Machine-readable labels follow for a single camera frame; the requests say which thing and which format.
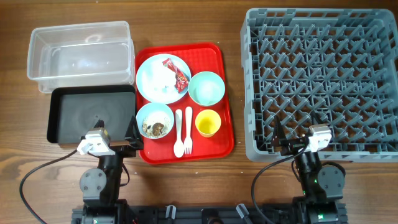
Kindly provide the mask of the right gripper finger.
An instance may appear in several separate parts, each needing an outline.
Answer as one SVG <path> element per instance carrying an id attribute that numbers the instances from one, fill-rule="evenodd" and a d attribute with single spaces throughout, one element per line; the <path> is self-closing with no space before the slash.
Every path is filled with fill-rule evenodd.
<path id="1" fill-rule="evenodd" d="M 271 146 L 274 148 L 275 151 L 285 152 L 287 139 L 283 130 L 283 126 L 277 115 L 274 118 L 274 122 L 275 126 L 272 134 Z"/>
<path id="2" fill-rule="evenodd" d="M 315 111 L 312 111 L 312 124 L 323 124 L 323 120 L 321 120 L 321 117 Z"/>

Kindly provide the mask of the food scraps and rice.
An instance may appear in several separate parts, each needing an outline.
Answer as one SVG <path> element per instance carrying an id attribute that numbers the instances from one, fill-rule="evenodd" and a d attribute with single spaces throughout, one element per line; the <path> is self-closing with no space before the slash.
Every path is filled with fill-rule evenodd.
<path id="1" fill-rule="evenodd" d="M 162 138 L 170 131 L 170 119 L 166 115 L 146 116 L 142 122 L 142 131 L 148 138 Z"/>

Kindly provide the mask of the light blue small bowl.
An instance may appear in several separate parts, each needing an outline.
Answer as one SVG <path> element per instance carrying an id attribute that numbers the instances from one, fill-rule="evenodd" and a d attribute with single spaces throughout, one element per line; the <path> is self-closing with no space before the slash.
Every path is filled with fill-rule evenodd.
<path id="1" fill-rule="evenodd" d="M 148 103 L 136 114 L 140 133 L 148 139 L 160 139 L 168 135 L 174 126 L 174 113 L 165 104 Z"/>

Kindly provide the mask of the white plastic fork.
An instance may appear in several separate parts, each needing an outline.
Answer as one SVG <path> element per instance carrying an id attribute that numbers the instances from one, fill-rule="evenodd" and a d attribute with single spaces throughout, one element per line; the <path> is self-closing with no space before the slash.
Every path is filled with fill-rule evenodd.
<path id="1" fill-rule="evenodd" d="M 191 130 L 192 130 L 192 116 L 193 110 L 192 107 L 188 106 L 185 108 L 185 125 L 186 125 L 186 137 L 184 140 L 184 154 L 191 154 L 192 153 L 192 146 L 193 141 L 191 137 Z"/>

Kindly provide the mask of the yellow plastic cup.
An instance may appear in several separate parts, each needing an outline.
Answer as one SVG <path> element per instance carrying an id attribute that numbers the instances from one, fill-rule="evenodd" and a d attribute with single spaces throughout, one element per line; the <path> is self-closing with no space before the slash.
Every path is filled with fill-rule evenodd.
<path id="1" fill-rule="evenodd" d="M 195 118 L 195 127 L 205 138 L 214 136 L 221 127 L 221 117 L 214 110 L 203 110 Z"/>

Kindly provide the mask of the red snack wrapper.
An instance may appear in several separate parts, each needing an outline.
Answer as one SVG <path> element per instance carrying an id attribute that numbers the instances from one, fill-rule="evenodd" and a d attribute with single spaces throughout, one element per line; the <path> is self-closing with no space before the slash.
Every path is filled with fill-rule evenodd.
<path id="1" fill-rule="evenodd" d="M 181 93 L 184 91 L 189 84 L 188 78 L 185 76 L 185 74 L 179 69 L 172 61 L 171 58 L 168 58 L 162 62 L 163 66 L 167 67 L 171 71 L 175 73 L 175 88 L 177 89 L 178 93 Z"/>

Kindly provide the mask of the mint green bowl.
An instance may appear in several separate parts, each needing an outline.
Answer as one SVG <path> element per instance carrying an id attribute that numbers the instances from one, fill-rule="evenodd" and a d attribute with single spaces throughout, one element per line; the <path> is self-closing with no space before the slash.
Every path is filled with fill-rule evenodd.
<path id="1" fill-rule="evenodd" d="M 188 94 L 200 106 L 213 106 L 224 97 L 226 87 L 223 79 L 214 72 L 195 74 L 190 80 Z"/>

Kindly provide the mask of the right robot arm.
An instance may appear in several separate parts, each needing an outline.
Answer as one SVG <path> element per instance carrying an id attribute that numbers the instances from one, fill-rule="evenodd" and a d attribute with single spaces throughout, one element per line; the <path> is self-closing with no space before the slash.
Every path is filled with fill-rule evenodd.
<path id="1" fill-rule="evenodd" d="M 302 187 L 303 196 L 295 197 L 289 208 L 289 223 L 347 223 L 348 216 L 343 198 L 345 169 L 335 162 L 321 162 L 318 152 L 326 148 L 332 131 L 315 112 L 308 133 L 299 138 L 286 137 L 279 117 L 271 145 L 279 147 L 283 156 L 293 157 L 293 170 Z"/>

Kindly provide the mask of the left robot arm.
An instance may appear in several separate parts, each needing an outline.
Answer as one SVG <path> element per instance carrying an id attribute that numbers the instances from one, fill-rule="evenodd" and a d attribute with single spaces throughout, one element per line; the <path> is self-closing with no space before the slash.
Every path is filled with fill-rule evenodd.
<path id="1" fill-rule="evenodd" d="M 121 174 L 126 170 L 123 163 L 126 157 L 136 157 L 137 151 L 144 148 L 136 117 L 133 116 L 125 133 L 127 144 L 112 146 L 111 138 L 104 128 L 104 121 L 98 120 L 94 128 L 81 137 L 77 151 L 99 159 L 98 166 L 83 173 L 80 189 L 83 192 L 83 209 L 74 210 L 72 223 L 137 223 L 138 217 L 119 198 Z"/>

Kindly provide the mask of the grey dishwasher rack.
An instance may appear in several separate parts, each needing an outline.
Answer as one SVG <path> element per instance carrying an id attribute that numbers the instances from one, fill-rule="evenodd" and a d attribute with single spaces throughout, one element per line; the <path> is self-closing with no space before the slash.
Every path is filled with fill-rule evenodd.
<path id="1" fill-rule="evenodd" d="M 329 124 L 323 160 L 397 161 L 397 22 L 387 9 L 252 8 L 240 31 L 246 156 L 274 162 L 287 138 Z"/>

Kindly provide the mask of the black tray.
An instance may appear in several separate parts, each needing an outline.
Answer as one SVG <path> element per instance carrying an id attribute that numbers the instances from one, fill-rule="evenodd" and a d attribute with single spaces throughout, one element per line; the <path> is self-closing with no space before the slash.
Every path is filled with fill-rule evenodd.
<path id="1" fill-rule="evenodd" d="M 136 114 L 136 91 L 131 85 L 57 88 L 51 94 L 48 142 L 78 144 L 99 120 L 113 142 L 123 141 Z"/>

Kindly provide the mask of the white plastic spoon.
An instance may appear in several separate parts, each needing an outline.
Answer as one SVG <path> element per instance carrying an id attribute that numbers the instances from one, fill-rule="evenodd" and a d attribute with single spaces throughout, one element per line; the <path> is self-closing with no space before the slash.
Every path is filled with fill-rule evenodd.
<path id="1" fill-rule="evenodd" d="M 184 155 L 184 144 L 182 142 L 182 110 L 177 109 L 175 111 L 175 127 L 177 138 L 174 144 L 174 154 L 177 158 L 181 158 Z"/>

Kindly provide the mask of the light blue plate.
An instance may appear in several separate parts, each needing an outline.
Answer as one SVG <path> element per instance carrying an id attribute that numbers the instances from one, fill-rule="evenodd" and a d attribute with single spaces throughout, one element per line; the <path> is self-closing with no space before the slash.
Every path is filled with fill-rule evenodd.
<path id="1" fill-rule="evenodd" d="M 137 71 L 136 86 L 140 94 L 150 102 L 171 104 L 182 99 L 188 91 L 185 87 L 181 92 L 177 90 L 177 76 L 163 62 L 171 62 L 190 81 L 191 71 L 188 65 L 179 57 L 171 54 L 158 54 L 144 60 Z"/>

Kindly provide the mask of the red serving tray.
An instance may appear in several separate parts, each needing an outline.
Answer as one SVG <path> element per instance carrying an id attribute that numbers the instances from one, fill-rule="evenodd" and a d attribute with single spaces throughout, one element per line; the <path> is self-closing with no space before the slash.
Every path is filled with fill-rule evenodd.
<path id="1" fill-rule="evenodd" d="M 137 68 L 140 68 L 145 60 L 158 54 L 171 54 L 181 58 L 188 65 L 192 75 L 209 71 L 218 74 L 223 80 L 226 80 L 221 50 L 213 43 L 205 42 L 146 48 L 136 55 L 135 63 Z M 191 154 L 184 155 L 181 158 L 175 157 L 173 147 L 176 140 L 176 129 L 172 128 L 171 132 L 161 139 L 143 138 L 144 149 L 139 152 L 141 159 L 148 164 L 158 165 L 227 156 L 234 147 L 233 123 L 229 109 L 228 94 L 225 93 L 221 101 L 209 107 L 209 109 L 216 111 L 220 115 L 221 127 L 214 136 L 205 138 L 193 125 L 193 148 Z"/>

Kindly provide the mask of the clear plastic bin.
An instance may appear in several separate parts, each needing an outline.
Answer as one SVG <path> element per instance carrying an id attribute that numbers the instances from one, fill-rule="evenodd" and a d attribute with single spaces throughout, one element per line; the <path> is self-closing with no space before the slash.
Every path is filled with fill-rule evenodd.
<path id="1" fill-rule="evenodd" d="M 27 77 L 39 91 L 133 84 L 135 52 L 126 21 L 39 27 L 32 31 Z"/>

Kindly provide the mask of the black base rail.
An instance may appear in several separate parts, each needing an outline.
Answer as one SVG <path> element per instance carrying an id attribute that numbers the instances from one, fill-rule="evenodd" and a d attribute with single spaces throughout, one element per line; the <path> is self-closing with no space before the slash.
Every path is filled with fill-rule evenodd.
<path id="1" fill-rule="evenodd" d="M 344 204 L 315 207 L 304 203 L 271 204 L 261 208 L 272 223 L 343 223 L 348 224 Z M 125 216 L 116 209 L 98 212 L 87 209 L 72 211 L 72 223 L 265 223 L 254 207 L 241 203 L 235 207 L 166 207 L 135 206 Z"/>

